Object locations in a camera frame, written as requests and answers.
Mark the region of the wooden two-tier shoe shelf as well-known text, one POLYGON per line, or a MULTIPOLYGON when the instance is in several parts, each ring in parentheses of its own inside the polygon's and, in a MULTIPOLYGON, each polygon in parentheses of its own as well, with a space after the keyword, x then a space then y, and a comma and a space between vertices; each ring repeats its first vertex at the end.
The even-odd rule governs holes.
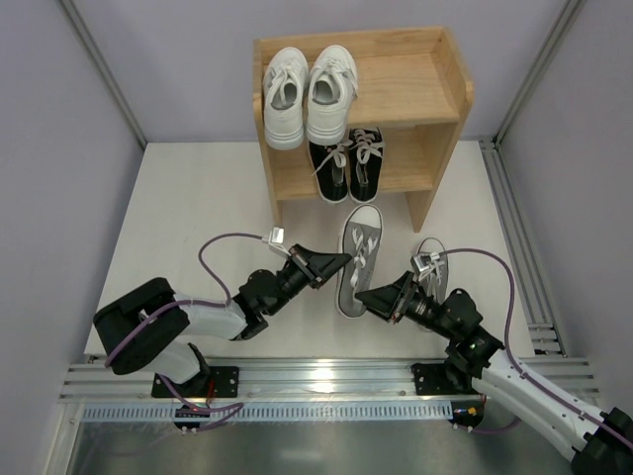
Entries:
POLYGON ((253 113, 273 220, 287 201, 317 196, 308 147, 278 151, 265 141, 262 80, 273 56, 295 47, 308 62, 331 45, 349 50, 358 71, 359 98, 351 129, 378 128, 386 143, 382 193, 403 193, 419 232, 439 188, 474 99, 474 86, 451 31, 404 28, 263 38, 253 44, 253 113))

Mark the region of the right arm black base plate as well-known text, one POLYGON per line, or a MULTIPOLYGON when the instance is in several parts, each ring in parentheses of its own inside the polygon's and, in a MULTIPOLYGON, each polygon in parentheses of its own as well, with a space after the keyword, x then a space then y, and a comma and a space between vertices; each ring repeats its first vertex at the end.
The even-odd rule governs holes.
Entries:
POLYGON ((449 379, 444 363, 414 363, 410 372, 417 396, 446 396, 459 392, 459 387, 449 379))

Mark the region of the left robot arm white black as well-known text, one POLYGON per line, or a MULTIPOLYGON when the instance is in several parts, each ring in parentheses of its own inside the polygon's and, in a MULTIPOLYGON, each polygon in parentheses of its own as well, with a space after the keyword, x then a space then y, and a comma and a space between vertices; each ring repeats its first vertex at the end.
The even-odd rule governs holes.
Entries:
POLYGON ((299 244, 286 253, 277 272, 252 272, 226 303, 194 299, 176 292, 163 277, 153 278, 103 307, 93 326, 116 375, 148 370, 156 380, 155 398, 203 398, 223 391, 222 379, 185 335, 210 335, 227 341, 254 338, 305 288, 318 289, 352 259, 348 253, 322 253, 299 244))

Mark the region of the white sneaker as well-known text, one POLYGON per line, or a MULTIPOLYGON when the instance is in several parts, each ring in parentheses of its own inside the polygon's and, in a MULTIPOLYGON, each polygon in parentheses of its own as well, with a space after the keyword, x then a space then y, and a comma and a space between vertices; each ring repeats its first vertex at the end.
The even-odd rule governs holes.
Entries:
POLYGON ((304 141, 304 93, 309 67, 304 54, 295 47, 280 49, 264 73, 264 135, 276 150, 290 150, 304 141))
POLYGON ((321 146, 339 143, 357 95, 358 72, 352 54, 340 45, 326 47, 311 70, 306 123, 309 141, 321 146))

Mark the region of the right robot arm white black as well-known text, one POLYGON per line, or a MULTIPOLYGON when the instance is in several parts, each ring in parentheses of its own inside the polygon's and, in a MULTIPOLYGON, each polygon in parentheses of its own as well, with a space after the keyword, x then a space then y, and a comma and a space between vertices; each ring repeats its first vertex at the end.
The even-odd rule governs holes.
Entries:
POLYGON ((446 338, 448 378, 492 398, 536 430, 570 462, 573 473, 631 473, 631 417, 617 408, 606 413, 531 371, 484 329, 482 315, 464 290, 438 303, 406 272, 356 298, 388 323, 408 318, 446 338))

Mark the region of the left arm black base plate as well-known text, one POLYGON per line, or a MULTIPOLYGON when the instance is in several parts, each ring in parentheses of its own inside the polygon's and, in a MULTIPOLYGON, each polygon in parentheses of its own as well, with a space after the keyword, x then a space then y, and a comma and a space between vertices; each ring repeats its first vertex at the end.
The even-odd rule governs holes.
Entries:
POLYGON ((210 366, 195 374, 189 380, 178 384, 168 379, 172 388, 183 398, 233 399, 238 394, 239 368, 237 366, 210 366))

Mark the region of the black canvas sneaker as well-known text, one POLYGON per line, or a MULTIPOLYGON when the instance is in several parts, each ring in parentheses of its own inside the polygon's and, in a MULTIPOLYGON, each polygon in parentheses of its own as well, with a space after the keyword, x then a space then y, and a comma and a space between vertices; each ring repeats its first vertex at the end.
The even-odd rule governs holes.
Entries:
POLYGON ((379 128, 351 129, 350 192, 352 199, 360 204, 371 203, 377 196, 385 142, 379 128))
POLYGON ((339 204, 346 200, 348 185, 346 181, 346 150, 349 141, 335 145, 319 145, 308 142, 308 153, 314 168, 317 190, 324 202, 339 204))

